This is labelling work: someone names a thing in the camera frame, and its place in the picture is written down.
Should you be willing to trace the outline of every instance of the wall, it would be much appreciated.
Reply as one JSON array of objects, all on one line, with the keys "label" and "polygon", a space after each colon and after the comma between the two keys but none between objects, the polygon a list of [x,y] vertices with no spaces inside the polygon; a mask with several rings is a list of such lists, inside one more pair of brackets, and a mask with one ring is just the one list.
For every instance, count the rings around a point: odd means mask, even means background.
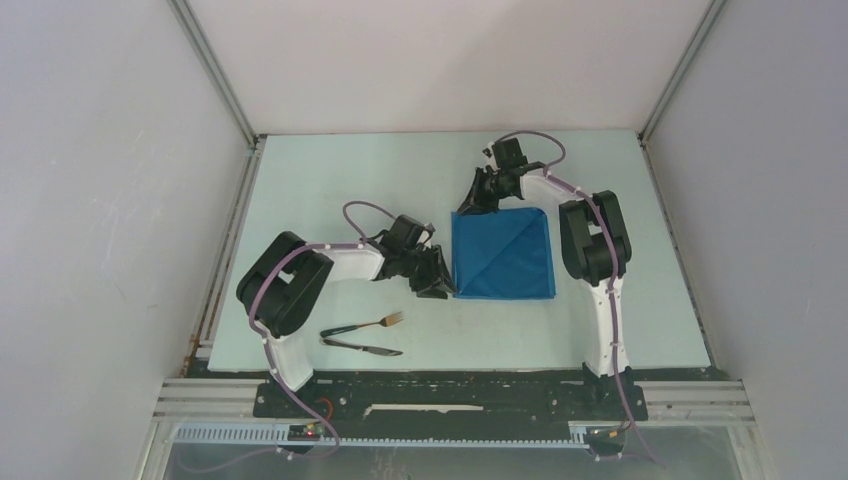
[{"label": "wall", "polygon": [[651,144],[781,478],[845,478],[848,3],[731,2]]},{"label": "wall", "polygon": [[164,0],[0,3],[0,477],[128,478],[246,146]]},{"label": "wall", "polygon": [[709,0],[199,0],[262,133],[640,129]]}]

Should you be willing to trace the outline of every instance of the white table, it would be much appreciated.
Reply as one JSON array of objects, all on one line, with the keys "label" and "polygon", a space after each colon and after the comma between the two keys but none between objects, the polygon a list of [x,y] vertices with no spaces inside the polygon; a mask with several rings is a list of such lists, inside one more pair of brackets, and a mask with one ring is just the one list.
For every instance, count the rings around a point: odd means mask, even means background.
[{"label": "white table", "polygon": [[[622,294],[624,338],[634,368],[710,364],[677,259],[636,136],[631,131],[555,132],[568,149],[553,171],[587,191],[618,195],[633,247]],[[268,368],[260,338],[247,326],[235,296],[241,276],[282,231],[306,241],[354,242],[341,207],[353,199],[375,202],[436,227],[450,265],[450,214],[465,197],[480,151],[492,133],[273,136],[268,138],[219,317],[209,369]],[[547,162],[557,148],[522,136],[529,160]],[[501,206],[520,206],[509,200]],[[557,296],[540,301],[429,300],[407,280],[347,281],[324,288],[304,325],[316,369],[528,370],[579,368],[589,325],[584,304],[562,264],[559,221],[548,211]],[[351,214],[369,233],[390,221],[365,207]],[[370,327],[340,340],[402,350],[380,357],[318,343],[330,326],[375,321],[402,310],[391,328]]]}]

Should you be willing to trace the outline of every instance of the white panel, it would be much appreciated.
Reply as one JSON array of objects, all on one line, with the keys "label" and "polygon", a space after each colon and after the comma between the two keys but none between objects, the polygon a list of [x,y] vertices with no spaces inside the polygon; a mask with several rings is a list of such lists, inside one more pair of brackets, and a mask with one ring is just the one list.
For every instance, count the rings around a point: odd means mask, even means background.
[{"label": "white panel", "polygon": [[652,145],[781,479],[848,478],[848,2],[730,2]]},{"label": "white panel", "polygon": [[0,477],[129,478],[245,144],[164,0],[0,4]]},{"label": "white panel", "polygon": [[263,133],[640,129],[708,0],[196,0]]},{"label": "white panel", "polygon": [[[273,239],[291,230],[307,241],[351,242],[343,220],[353,199],[376,202],[436,227],[451,264],[451,211],[465,197],[480,150],[501,133],[430,133],[274,136],[268,139],[250,207],[239,235],[212,349],[213,370],[267,370],[260,337],[247,326],[235,290],[241,276]],[[636,135],[628,131],[557,132],[568,148],[552,168],[587,191],[614,191],[627,222],[633,259],[622,290],[627,356],[634,368],[709,365],[689,295],[665,228]],[[522,137],[532,160],[549,161],[557,149],[544,139]],[[501,206],[527,205],[509,199]],[[495,301],[420,299],[406,279],[353,280],[327,285],[303,329],[316,369],[488,370],[579,368],[587,349],[582,287],[571,279],[559,248],[558,212],[548,210],[557,297]],[[391,226],[367,208],[351,210],[366,232]],[[339,339],[401,350],[380,357],[318,343],[325,328],[375,321],[403,311],[404,321],[371,327]]]}]

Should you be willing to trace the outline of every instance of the folded cloth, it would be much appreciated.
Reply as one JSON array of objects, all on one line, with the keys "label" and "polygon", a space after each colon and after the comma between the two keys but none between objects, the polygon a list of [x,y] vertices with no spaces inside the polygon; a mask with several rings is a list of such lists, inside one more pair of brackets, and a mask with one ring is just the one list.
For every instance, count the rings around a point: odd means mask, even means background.
[{"label": "folded cloth", "polygon": [[452,214],[457,298],[554,298],[548,218],[538,208]]}]

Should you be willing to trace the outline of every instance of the blue towel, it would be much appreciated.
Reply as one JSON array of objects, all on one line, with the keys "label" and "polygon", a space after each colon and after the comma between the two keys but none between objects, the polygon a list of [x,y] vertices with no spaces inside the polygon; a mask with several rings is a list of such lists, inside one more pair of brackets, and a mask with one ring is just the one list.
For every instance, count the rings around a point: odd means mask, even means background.
[{"label": "blue towel", "polygon": [[554,298],[548,218],[538,208],[452,214],[457,298]]}]

